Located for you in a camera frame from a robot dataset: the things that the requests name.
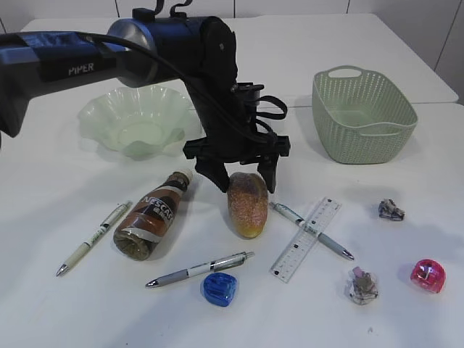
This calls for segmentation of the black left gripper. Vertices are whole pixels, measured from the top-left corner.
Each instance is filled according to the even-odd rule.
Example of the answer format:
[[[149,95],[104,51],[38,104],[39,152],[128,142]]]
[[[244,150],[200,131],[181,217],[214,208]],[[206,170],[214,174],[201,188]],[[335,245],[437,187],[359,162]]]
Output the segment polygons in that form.
[[[183,82],[206,133],[206,138],[199,142],[200,150],[187,146],[195,157],[207,158],[196,160],[196,171],[226,192],[229,176],[223,163],[256,162],[267,190],[273,194],[278,159],[289,155],[290,144],[287,136],[277,135],[261,119],[284,119],[286,104],[275,96],[260,94],[256,107],[247,106],[231,92],[237,82],[225,88],[199,78],[186,78]]]

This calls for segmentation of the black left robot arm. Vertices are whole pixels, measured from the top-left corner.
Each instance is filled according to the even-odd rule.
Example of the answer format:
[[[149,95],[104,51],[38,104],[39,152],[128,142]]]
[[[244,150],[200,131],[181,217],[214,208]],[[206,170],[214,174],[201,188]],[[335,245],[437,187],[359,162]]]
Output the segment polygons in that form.
[[[15,137],[31,99],[118,79],[131,88],[181,80],[206,133],[183,152],[196,171],[227,191],[228,163],[257,165],[269,192],[276,166],[291,148],[266,123],[282,120],[286,105],[261,96],[262,85],[237,80],[236,35],[218,17],[170,16],[135,8],[107,34],[29,31],[1,36],[1,131]]]

